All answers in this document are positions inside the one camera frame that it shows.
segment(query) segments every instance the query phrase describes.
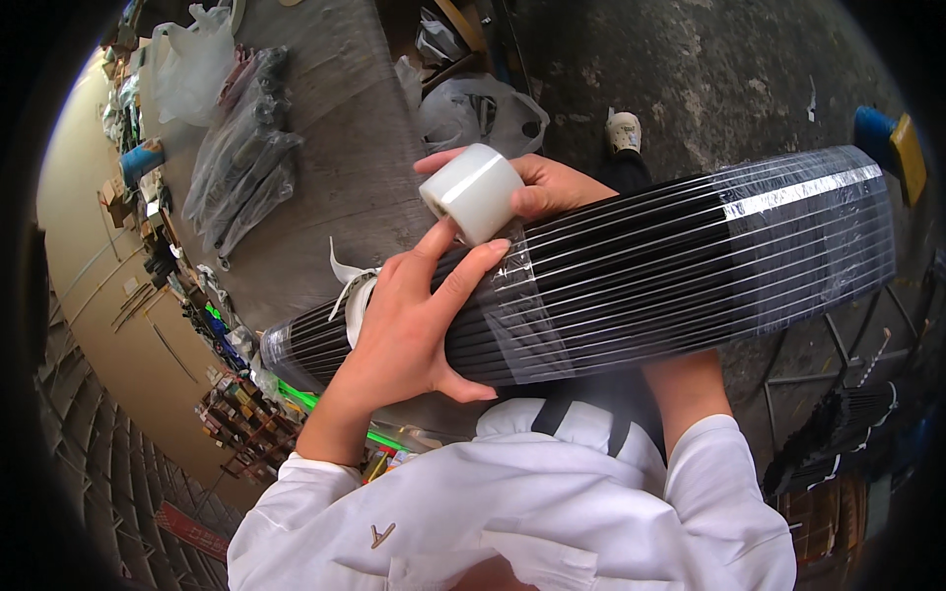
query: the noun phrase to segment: fingernail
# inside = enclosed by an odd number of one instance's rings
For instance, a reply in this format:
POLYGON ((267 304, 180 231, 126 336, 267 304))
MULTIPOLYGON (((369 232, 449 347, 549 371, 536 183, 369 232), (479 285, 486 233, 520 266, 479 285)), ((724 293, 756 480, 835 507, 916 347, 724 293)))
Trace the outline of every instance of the fingernail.
POLYGON ((497 238, 489 243, 489 248, 494 251, 508 251, 512 245, 507 238, 497 238))

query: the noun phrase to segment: bundle of black rods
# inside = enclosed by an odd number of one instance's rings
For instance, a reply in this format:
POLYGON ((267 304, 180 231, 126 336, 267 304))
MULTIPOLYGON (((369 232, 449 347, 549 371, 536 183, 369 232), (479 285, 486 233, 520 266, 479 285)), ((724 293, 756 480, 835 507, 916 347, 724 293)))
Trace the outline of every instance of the bundle of black rods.
POLYGON ((865 463, 864 450, 896 403, 892 382, 827 394, 765 470, 765 495, 803 491, 865 463))
MULTIPOLYGON (((895 267, 880 168, 854 147, 789 154, 541 219, 450 325, 447 360, 493 386, 595 374, 778 331, 881 288, 895 267)), ((436 289, 465 255, 441 258, 436 289)), ((323 387, 350 352, 326 303, 263 360, 323 387)))

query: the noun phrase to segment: person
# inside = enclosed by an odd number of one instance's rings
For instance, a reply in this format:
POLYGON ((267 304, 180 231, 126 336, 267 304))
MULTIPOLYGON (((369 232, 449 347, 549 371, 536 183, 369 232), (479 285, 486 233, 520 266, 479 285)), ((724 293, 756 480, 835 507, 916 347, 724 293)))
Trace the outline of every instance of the person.
MULTIPOLYGON (((512 197, 515 212, 540 217, 650 184, 638 119, 616 113, 605 129, 604 182, 532 154, 511 161, 527 185, 512 197)), ((461 150, 414 167, 430 174, 461 150)), ((595 391, 600 383, 497 392, 468 381, 447 364, 445 333, 510 243, 474 248, 430 293, 456 232, 441 220, 384 264, 357 346, 230 544, 230 588, 791 589, 791 534, 762 500, 715 351, 651 363, 636 370, 639 379, 612 379, 604 389, 623 386, 622 396, 603 403, 571 395, 563 405, 561 396, 537 394, 595 391), (641 385, 645 394, 633 391, 641 385), (360 486, 353 466, 372 412, 425 391, 502 400, 483 414, 473 441, 360 486), (650 396, 657 435, 639 420, 645 405, 615 404, 650 396), (543 412, 549 407, 557 419, 543 412), (632 420, 616 428, 618 415, 632 420)))

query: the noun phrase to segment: shoe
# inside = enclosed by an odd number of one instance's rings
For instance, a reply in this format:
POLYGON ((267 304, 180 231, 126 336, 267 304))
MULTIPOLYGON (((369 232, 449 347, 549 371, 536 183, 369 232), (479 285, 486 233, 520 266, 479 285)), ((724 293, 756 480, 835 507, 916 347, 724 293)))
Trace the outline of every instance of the shoe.
POLYGON ((604 123, 604 137, 612 154, 623 149, 633 149, 640 154, 640 121, 638 116, 627 111, 614 113, 608 109, 607 122, 604 123))

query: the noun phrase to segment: beige wall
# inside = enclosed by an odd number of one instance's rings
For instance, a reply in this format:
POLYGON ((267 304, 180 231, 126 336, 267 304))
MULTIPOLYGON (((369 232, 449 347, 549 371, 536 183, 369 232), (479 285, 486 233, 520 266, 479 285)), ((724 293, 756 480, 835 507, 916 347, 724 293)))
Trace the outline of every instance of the beige wall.
MULTIPOLYGON (((210 486, 230 452, 201 432, 194 405, 209 388, 204 374, 208 365, 219 365, 216 357, 181 316, 171 294, 154 305, 149 317, 197 377, 197 384, 165 349, 141 311, 117 334, 110 325, 126 300, 123 285, 132 277, 145 284, 149 275, 142 266, 144 251, 130 257, 141 240, 134 231, 119 236, 121 230, 112 227, 110 217, 106 228, 104 208, 97 202, 96 191, 115 174, 114 150, 99 120, 109 91, 99 64, 96 53, 79 75, 43 162, 37 216, 46 230, 50 278, 65 318, 105 388, 169 457, 210 486), (122 263, 108 248, 108 236, 118 236, 115 248, 122 263), (79 277, 103 247, 106 250, 79 277)), ((223 500, 244 510, 261 493, 261 487, 227 476, 218 487, 223 500)))

